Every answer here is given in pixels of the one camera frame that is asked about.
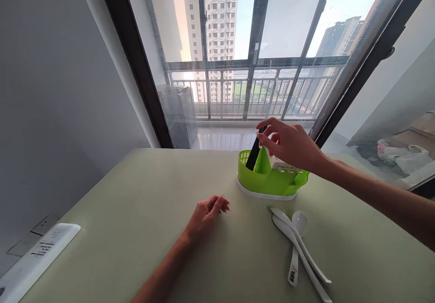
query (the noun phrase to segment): wall socket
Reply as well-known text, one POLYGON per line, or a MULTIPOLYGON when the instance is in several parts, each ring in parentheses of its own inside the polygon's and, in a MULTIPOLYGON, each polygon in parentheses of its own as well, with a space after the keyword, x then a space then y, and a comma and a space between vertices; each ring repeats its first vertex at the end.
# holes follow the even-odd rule
POLYGON ((44 236, 56 223, 59 221, 54 215, 48 215, 42 221, 40 221, 32 230, 32 233, 44 236))

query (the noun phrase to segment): white plastic spoon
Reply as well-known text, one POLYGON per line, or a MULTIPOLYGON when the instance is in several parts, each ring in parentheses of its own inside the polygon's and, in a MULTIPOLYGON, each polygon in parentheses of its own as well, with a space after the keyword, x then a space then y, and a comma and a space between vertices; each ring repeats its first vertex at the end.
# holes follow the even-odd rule
MULTIPOLYGON (((296 211, 291 217, 291 222, 295 225, 299 235, 303 237, 308 230, 308 217, 302 211, 296 211)), ((290 270, 287 280, 292 286, 298 284, 298 268, 299 254, 296 245, 293 245, 293 253, 291 254, 290 270)))
POLYGON ((277 216, 282 222, 284 222, 287 226, 289 226, 291 228, 291 230, 293 231, 293 233, 296 236, 296 239, 298 240, 298 242, 300 243, 300 246, 305 254, 305 256, 307 257, 309 263, 313 266, 314 271, 317 273, 317 275, 319 275, 320 279, 322 279, 323 283, 325 285, 329 285, 332 283, 332 281, 330 281, 328 278, 326 278, 326 276, 323 274, 323 272, 319 269, 319 267, 316 265, 316 263, 314 262, 313 258, 311 257, 311 255, 308 253, 308 250, 303 242, 303 240, 301 239, 296 227, 293 225, 293 223, 291 222, 291 220, 289 219, 289 217, 287 217, 287 215, 282 212, 280 209, 275 208, 275 207, 271 207, 271 211, 272 213, 277 216))
POLYGON ((278 227, 278 229, 287 236, 294 246, 296 246, 296 249, 299 252, 300 259, 302 260, 302 264, 304 265, 305 269, 307 270, 308 277, 310 278, 311 282, 313 283, 314 289, 316 290, 317 294, 319 294, 320 298, 322 299, 323 303, 332 303, 331 298, 328 296, 328 293, 325 292, 325 289, 322 287, 322 284, 318 281, 316 275, 314 274, 313 270, 308 264, 307 259, 304 256, 304 253, 302 252, 298 241, 296 240, 295 234, 291 230, 291 228, 284 223, 281 219, 279 219, 276 215, 272 216, 272 220, 275 224, 275 226, 278 227))

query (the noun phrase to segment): white holder base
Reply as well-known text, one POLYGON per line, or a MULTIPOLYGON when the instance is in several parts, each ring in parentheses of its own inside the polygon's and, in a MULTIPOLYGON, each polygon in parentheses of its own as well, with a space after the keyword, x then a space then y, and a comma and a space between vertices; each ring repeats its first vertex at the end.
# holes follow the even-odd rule
POLYGON ((265 200, 277 200, 277 201, 290 201, 293 200, 297 195, 298 192, 292 194, 292 195, 272 195, 272 194, 264 194, 264 193, 258 193, 258 192, 252 192, 250 190, 247 190, 239 181, 239 177, 236 176, 236 184, 237 187, 246 195, 256 197, 259 199, 265 199, 265 200))

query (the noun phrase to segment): hand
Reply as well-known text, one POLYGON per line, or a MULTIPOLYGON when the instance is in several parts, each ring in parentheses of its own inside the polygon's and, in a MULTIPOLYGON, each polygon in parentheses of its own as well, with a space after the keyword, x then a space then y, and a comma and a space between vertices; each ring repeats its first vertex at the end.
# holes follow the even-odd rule
POLYGON ((184 231, 184 235, 192 242, 203 238, 211 230, 218 213, 230 211, 229 204, 227 199, 217 195, 199 201, 184 231))
POLYGON ((300 169, 317 174, 327 157, 299 124, 287 125, 276 118, 269 118, 257 125, 257 129, 269 127, 258 133, 260 143, 282 161, 300 169))

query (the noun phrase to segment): table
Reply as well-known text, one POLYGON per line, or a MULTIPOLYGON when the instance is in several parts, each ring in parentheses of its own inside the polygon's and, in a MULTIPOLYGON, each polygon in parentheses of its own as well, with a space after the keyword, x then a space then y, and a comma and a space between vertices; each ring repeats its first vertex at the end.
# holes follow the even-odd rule
POLYGON ((82 229, 21 302, 128 302, 196 203, 214 194, 231 212, 188 261, 170 302, 320 302, 301 263, 298 286, 287 283, 292 246, 270 205, 308 215, 305 244, 333 282, 333 302, 434 301, 435 254, 358 198, 310 175, 295 200, 262 200, 241 193, 236 174, 235 151, 134 149, 60 220, 82 229))

